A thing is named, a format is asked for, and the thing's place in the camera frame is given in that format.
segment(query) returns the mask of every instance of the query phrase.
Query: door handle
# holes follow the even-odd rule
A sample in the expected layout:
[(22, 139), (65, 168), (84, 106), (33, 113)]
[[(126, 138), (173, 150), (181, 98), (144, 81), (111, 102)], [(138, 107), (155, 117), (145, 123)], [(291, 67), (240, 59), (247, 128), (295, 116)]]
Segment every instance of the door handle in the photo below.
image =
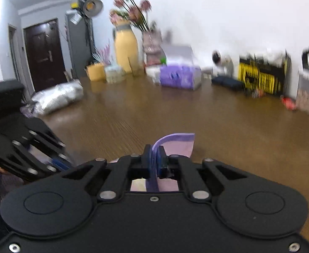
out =
[(51, 50), (49, 50), (49, 58), (50, 58), (50, 61), (52, 62), (53, 61), (53, 55), (51, 54)]

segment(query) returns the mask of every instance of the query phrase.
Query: silver bag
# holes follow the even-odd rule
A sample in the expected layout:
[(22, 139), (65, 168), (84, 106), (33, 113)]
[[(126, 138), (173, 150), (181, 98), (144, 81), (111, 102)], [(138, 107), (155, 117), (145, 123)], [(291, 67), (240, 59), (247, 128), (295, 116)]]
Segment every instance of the silver bag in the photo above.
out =
[(32, 101), (37, 102), (33, 115), (46, 115), (59, 108), (63, 108), (70, 103), (83, 98), (83, 87), (79, 80), (61, 83), (50, 89), (42, 90), (32, 97)]

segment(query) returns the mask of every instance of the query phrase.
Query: yellow vase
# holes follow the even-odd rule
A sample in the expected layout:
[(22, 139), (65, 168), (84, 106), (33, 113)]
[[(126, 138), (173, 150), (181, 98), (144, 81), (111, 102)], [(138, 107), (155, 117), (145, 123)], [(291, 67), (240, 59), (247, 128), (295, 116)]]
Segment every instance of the yellow vase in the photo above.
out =
[(118, 22), (114, 31), (117, 64), (131, 73), (130, 61), (138, 61), (138, 44), (129, 21)]

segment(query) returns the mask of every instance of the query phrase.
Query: person's hand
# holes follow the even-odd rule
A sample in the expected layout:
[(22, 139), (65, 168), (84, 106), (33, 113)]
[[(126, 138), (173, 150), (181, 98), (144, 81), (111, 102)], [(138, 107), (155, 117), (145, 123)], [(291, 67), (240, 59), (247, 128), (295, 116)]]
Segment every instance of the person's hand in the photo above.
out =
[(10, 173), (6, 170), (4, 170), (2, 167), (0, 167), (0, 173), (3, 175), (10, 175)]

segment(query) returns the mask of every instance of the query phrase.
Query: pink flower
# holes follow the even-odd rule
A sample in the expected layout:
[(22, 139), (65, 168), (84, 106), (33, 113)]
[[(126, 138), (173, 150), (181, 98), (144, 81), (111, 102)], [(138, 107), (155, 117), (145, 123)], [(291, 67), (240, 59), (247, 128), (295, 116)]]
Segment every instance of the pink flower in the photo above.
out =
[(118, 7), (121, 8), (124, 5), (124, 0), (114, 0), (113, 4)]
[(111, 15), (110, 16), (110, 21), (113, 25), (116, 25), (118, 22), (124, 20), (123, 17), (117, 15), (117, 14), (114, 14), (114, 15)]
[(110, 16), (115, 15), (118, 11), (116, 9), (110, 10), (109, 14)]
[(140, 11), (134, 5), (130, 8), (129, 17), (133, 22), (137, 22), (140, 19)]
[(140, 8), (144, 11), (148, 11), (151, 9), (151, 4), (149, 2), (149, 0), (142, 0), (140, 2)]

